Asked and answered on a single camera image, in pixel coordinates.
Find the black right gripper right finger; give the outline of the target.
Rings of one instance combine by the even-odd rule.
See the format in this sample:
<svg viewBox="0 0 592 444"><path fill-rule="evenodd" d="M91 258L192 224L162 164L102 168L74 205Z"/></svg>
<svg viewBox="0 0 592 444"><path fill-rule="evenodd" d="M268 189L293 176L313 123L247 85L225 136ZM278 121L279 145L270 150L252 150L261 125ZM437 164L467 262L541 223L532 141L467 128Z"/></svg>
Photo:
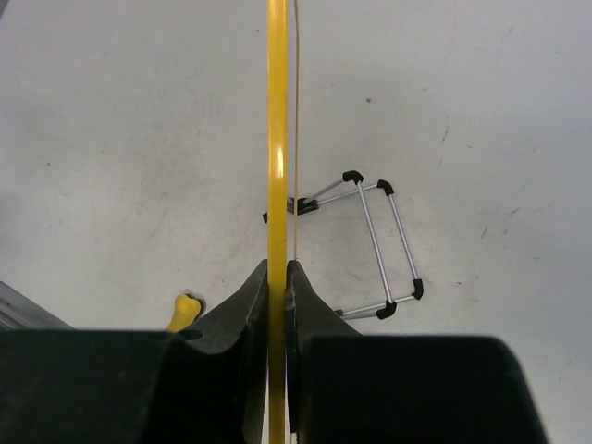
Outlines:
<svg viewBox="0 0 592 444"><path fill-rule="evenodd" d="M290 430L301 443L544 443L511 349L483 336L369 336L287 267Z"/></svg>

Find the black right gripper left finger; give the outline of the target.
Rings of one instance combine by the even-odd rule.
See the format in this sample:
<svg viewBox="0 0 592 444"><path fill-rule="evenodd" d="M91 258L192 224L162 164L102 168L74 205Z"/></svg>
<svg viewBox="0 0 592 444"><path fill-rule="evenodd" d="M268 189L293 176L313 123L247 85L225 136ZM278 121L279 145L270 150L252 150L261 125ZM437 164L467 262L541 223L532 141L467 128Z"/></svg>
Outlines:
<svg viewBox="0 0 592 444"><path fill-rule="evenodd" d="M5 443L258 443L267 265L189 327L1 333Z"/></svg>

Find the yellow bone-shaped eraser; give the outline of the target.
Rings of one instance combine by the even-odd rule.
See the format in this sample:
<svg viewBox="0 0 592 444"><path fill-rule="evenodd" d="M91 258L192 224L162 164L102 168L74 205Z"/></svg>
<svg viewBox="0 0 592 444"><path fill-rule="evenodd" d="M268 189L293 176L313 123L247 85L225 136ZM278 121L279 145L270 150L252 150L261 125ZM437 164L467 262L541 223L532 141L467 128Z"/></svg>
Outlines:
<svg viewBox="0 0 592 444"><path fill-rule="evenodd" d="M204 314L206 303L202 298L190 293L179 294L173 307L173 314L166 327L169 332L177 333L190 326Z"/></svg>

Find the yellow framed whiteboard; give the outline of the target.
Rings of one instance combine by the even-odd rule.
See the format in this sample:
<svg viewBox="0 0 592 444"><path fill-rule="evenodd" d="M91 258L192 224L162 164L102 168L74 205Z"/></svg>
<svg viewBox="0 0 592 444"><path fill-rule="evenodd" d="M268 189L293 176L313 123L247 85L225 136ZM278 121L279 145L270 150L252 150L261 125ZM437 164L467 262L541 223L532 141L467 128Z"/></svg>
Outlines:
<svg viewBox="0 0 592 444"><path fill-rule="evenodd" d="M286 441L285 307L288 251L289 3L266 3L268 438Z"/></svg>

